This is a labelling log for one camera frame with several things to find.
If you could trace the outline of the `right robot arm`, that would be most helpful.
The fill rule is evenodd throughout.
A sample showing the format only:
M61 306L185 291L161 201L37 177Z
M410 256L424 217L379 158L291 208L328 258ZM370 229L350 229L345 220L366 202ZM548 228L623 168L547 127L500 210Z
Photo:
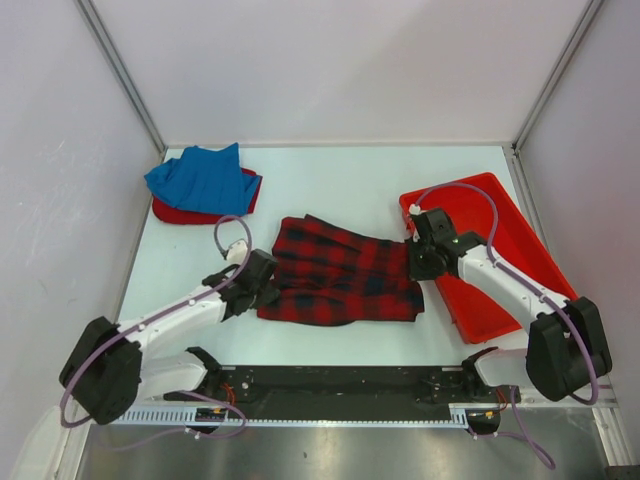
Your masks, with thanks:
M535 281L501 257L478 233L456 232L441 208L413 205L408 239L409 272L416 281L455 277L490 298L527 334L520 349L493 347L470 357L461 376L463 393L484 401L498 386L536 389L550 401L574 397L590 387L586 404L598 397L598 380L612 370L601 316L586 297L575 300Z

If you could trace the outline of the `red pleated skirt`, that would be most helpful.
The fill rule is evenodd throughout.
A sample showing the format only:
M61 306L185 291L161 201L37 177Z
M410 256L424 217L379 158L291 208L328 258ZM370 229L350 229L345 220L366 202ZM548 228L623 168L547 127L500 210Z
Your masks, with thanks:
M247 168L242 168L241 171L248 187L247 192L251 193L247 210L247 215L249 215L255 211L260 194L262 176ZM215 225L223 217L220 214L180 210L167 205L155 196L152 197L151 211L158 220L171 225Z

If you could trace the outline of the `red black plaid skirt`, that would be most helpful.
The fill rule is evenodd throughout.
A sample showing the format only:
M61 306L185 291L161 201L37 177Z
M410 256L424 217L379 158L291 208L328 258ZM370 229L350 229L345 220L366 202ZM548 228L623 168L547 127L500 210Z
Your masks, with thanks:
M364 236L311 215L286 217L272 247L279 298L261 319L320 327L413 322L424 312L406 244Z

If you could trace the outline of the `blue skirt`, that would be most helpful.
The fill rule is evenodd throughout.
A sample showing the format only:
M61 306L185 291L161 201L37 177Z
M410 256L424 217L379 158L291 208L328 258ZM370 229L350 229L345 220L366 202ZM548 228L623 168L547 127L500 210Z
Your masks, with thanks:
M262 177L242 170L239 145L234 143L221 150L187 147L144 179L151 194L172 208L242 216L249 212Z

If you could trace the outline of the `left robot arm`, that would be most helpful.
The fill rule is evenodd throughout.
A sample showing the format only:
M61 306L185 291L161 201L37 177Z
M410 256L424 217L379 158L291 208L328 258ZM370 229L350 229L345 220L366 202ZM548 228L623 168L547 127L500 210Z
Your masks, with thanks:
M214 397L221 366L192 342L210 327L275 301L277 265L274 256L255 249L151 314L120 323L90 321L59 375L61 402L75 400L88 420L107 425L138 401Z

